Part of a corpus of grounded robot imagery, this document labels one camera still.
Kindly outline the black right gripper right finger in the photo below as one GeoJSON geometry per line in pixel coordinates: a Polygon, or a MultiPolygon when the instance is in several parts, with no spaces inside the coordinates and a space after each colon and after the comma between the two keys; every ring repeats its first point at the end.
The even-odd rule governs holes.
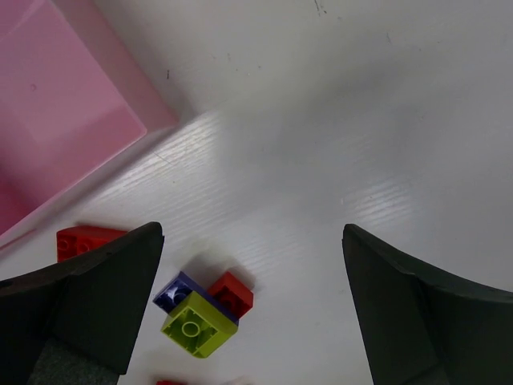
{"type": "Polygon", "coordinates": [[[342,249],[375,384],[510,384],[512,294],[348,224],[342,249]]]}

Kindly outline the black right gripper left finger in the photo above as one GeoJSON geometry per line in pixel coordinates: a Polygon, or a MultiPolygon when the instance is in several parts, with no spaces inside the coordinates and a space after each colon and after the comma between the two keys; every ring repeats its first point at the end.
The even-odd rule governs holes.
{"type": "Polygon", "coordinates": [[[116,384],[164,246],[149,222],[93,251],[1,282],[3,384],[116,384]]]}

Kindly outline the purple lego brick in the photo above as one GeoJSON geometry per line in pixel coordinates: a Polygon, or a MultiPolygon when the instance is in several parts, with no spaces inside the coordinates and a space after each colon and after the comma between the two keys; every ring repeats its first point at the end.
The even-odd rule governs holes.
{"type": "Polygon", "coordinates": [[[217,301],[211,294],[208,294],[201,285],[191,279],[183,271],[180,271],[160,292],[158,292],[152,301],[161,310],[169,314],[191,292],[197,292],[230,321],[232,321],[237,326],[239,325],[239,319],[234,314],[225,309],[219,301],[217,301]]]}

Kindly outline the red arched lego brick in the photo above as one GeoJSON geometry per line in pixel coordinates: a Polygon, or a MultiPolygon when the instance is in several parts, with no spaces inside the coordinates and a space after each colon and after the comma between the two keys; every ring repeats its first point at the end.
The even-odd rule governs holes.
{"type": "Polygon", "coordinates": [[[156,385],[188,385],[188,383],[178,379],[159,379],[156,385]]]}

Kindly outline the lime green lego brick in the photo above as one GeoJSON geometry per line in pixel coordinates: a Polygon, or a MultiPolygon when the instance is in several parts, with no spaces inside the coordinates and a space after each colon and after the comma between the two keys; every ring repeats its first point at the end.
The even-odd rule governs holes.
{"type": "Polygon", "coordinates": [[[167,316],[161,332],[190,355],[206,359],[225,344],[238,325],[192,291],[167,316]]]}

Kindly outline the red lego brick small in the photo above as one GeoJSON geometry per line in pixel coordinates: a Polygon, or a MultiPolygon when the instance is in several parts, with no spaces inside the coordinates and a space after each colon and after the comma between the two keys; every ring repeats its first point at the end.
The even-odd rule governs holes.
{"type": "Polygon", "coordinates": [[[208,293],[236,320],[244,317],[253,307],[253,292],[229,271],[208,288],[208,293]]]}

